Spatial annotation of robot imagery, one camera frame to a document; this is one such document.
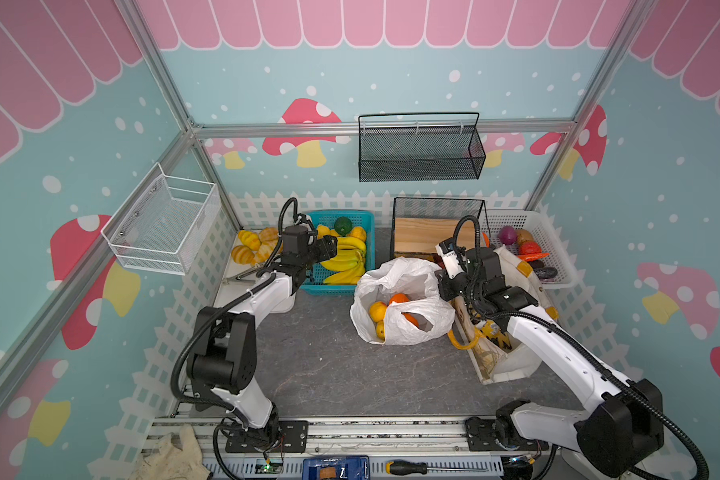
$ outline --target bunch of bananas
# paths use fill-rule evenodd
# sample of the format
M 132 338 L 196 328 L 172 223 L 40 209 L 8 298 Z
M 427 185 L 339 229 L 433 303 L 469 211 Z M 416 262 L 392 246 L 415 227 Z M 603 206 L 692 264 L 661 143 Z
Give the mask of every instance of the bunch of bananas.
M 356 285 L 365 275 L 365 242 L 354 236 L 338 238 L 338 254 L 320 262 L 327 270 L 337 272 L 326 278 L 325 285 Z

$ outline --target white plastic bag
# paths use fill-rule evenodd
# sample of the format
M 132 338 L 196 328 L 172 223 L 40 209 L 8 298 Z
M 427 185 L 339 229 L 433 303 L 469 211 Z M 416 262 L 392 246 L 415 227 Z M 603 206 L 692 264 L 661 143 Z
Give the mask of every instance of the white plastic bag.
M 444 335 L 451 329 L 456 312 L 440 298 L 434 272 L 440 266 L 420 258 L 399 257 L 367 272 L 355 288 L 355 302 L 349 309 L 352 323 L 366 342 L 379 345 L 415 345 Z M 376 336 L 376 324 L 368 309 L 376 302 L 388 303 L 395 293 L 411 300 L 394 303 L 384 317 L 384 338 Z M 407 321 L 403 313 L 412 313 L 421 329 Z

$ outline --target white plastic basket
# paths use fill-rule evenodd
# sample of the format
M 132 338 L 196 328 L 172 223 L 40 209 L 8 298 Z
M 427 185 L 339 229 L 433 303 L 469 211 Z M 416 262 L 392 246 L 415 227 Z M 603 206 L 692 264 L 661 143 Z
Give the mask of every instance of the white plastic basket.
M 576 269 L 570 262 L 570 258 L 563 248 L 560 239 L 552 228 L 552 225 L 538 212 L 527 210 L 487 210 L 486 218 L 490 227 L 490 244 L 500 246 L 498 235 L 502 226 L 511 225 L 515 229 L 523 228 L 534 236 L 534 240 L 541 247 L 541 251 L 547 252 L 549 256 L 541 261 L 546 266 L 553 266 L 557 269 L 557 276 L 548 280 L 542 280 L 544 288 L 549 290 L 567 288 L 576 283 Z M 516 244 L 507 245 L 507 249 L 513 254 L 518 254 Z
M 125 268 L 185 275 L 221 207 L 215 184 L 150 170 L 143 190 L 101 229 Z

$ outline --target black mesh basket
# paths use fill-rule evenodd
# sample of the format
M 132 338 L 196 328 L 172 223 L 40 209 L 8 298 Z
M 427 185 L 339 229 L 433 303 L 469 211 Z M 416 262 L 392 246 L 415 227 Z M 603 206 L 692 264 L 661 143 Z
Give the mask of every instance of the black mesh basket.
M 480 178 L 479 118 L 475 112 L 360 115 L 360 181 Z

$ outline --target orange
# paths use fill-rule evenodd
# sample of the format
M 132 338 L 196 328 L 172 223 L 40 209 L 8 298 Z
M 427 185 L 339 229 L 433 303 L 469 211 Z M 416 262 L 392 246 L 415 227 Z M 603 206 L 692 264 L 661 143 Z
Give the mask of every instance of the orange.
M 408 302 L 409 298 L 404 293 L 397 293 L 389 299 L 389 304 L 393 303 L 405 303 Z
M 403 316 L 405 317 L 405 319 L 406 319 L 407 321 L 413 323 L 414 326 L 415 326 L 416 328 L 418 328 L 418 321 L 416 321 L 416 319 L 413 317 L 413 315 L 411 315 L 410 313 L 403 313 Z
M 384 315 L 387 314 L 387 306 L 384 302 L 376 302 L 368 309 L 368 314 L 371 316 L 371 320 L 379 323 L 384 320 Z

